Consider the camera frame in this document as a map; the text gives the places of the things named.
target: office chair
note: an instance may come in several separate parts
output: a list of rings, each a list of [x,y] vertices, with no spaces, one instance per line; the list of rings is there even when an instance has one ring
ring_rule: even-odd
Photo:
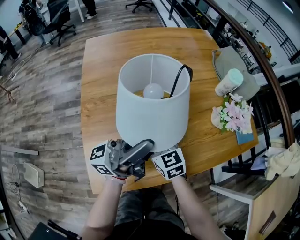
[[[136,1],[135,3],[131,3],[131,4],[127,4],[125,6],[125,8],[127,9],[128,6],[135,6],[135,8],[132,10],[132,13],[135,13],[135,10],[140,7],[140,6],[144,6],[146,8],[149,8],[149,12],[152,12],[152,8],[148,6],[148,4],[151,4],[151,6],[153,6],[153,3],[152,2],[145,2],[147,0],[138,0]]]
[[[69,21],[71,19],[68,0],[49,0],[47,3],[47,7],[49,9],[51,23],[43,31],[43,34],[48,34],[48,33],[51,33],[53,31],[57,30],[56,36],[51,38],[49,43],[52,45],[53,41],[56,38],[59,38],[57,46],[60,47],[61,37],[70,28],[76,28],[75,25],[73,25],[73,24],[71,26],[64,25],[67,21]]]

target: wooden floor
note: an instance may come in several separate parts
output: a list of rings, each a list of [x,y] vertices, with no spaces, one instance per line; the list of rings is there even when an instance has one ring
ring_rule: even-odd
[[[125,4],[134,0],[104,0],[98,4],[98,17],[81,23],[77,12],[72,13],[77,35],[62,40],[61,47],[47,45],[39,48],[33,37],[20,50],[26,65],[13,81],[6,83],[17,103],[0,95],[0,142],[10,146],[40,151],[39,156],[3,152],[2,166],[5,182],[13,180],[11,167],[16,163],[21,177],[21,201],[30,214],[20,214],[17,196],[6,185],[8,200],[24,235],[28,237],[39,222],[51,219],[60,226],[80,233],[97,196],[90,189],[83,155],[80,131],[80,79],[86,39],[137,28],[163,26],[157,12],[140,7],[132,14]],[[7,76],[9,68],[1,70]],[[30,162],[45,172],[45,186],[36,189],[23,178],[23,163]],[[193,188],[208,206],[219,225],[240,221],[245,229],[248,208],[244,204],[219,196],[209,190],[209,172],[190,179]],[[253,179],[240,179],[242,188]],[[171,185],[164,191],[175,207]]]

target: brown handrail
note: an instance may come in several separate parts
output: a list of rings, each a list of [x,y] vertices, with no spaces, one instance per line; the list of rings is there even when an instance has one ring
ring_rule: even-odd
[[[285,95],[281,89],[279,81],[271,68],[271,65],[267,61],[266,57],[263,55],[261,50],[255,41],[250,37],[250,35],[246,32],[245,29],[229,14],[227,14],[214,0],[204,0],[211,8],[213,8],[217,13],[219,13],[226,21],[230,24],[230,26],[237,32],[240,38],[248,47],[249,51],[252,53],[255,58],[257,64],[261,68],[261,71],[266,78],[269,86],[275,92],[277,101],[279,103],[280,111],[283,117],[283,131],[286,132],[286,145],[289,147],[295,142],[295,133],[293,129],[293,122],[291,119],[290,110],[288,108]]]

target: lampshade rim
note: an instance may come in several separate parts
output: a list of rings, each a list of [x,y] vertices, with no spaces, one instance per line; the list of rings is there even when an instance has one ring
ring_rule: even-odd
[[[126,63],[124,63],[124,65],[122,66],[122,68],[121,68],[121,70],[120,70],[120,72],[119,72],[118,84],[121,84],[122,87],[123,87],[127,92],[129,92],[131,95],[133,95],[134,98],[136,98],[136,99],[139,99],[139,98],[140,98],[140,99],[146,99],[146,98],[141,97],[141,96],[139,96],[139,95],[136,95],[136,94],[132,93],[131,91],[129,91],[129,90],[124,86],[124,84],[123,84],[122,81],[121,81],[121,73],[122,73],[123,68],[124,68],[130,61],[132,61],[132,60],[134,60],[134,59],[136,59],[136,58],[139,58],[139,57],[142,57],[142,56],[148,56],[148,55],[150,55],[150,56],[162,56],[162,57],[167,57],[167,58],[172,59],[172,60],[178,62],[179,64],[183,65],[180,61],[178,61],[178,60],[175,59],[175,58],[172,58],[172,57],[170,57],[170,56],[163,55],[163,54],[156,54],[156,53],[143,54],[143,55],[139,55],[139,56],[136,56],[136,57],[134,57],[134,58],[129,59]],[[189,76],[188,70],[187,70],[186,68],[184,68],[183,71],[185,71],[186,74]],[[186,85],[186,87],[185,87],[179,94],[177,94],[177,95],[174,95],[174,96],[172,96],[172,97],[162,98],[162,99],[151,99],[151,98],[147,98],[147,101],[158,102],[158,101],[170,101],[170,100],[172,100],[172,99],[174,100],[175,98],[181,96],[181,95],[182,95],[189,87],[190,87],[190,82],[189,82],[189,83]]]

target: black shirt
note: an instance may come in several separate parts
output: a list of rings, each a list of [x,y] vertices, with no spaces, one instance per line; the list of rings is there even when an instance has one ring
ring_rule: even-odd
[[[106,240],[196,240],[195,237],[186,234],[181,228],[168,221],[160,220],[136,220],[115,226],[112,234]]]
[[[21,3],[20,7],[19,7],[19,13],[24,14],[24,8],[25,5],[29,3],[29,0],[23,0],[23,2]]]

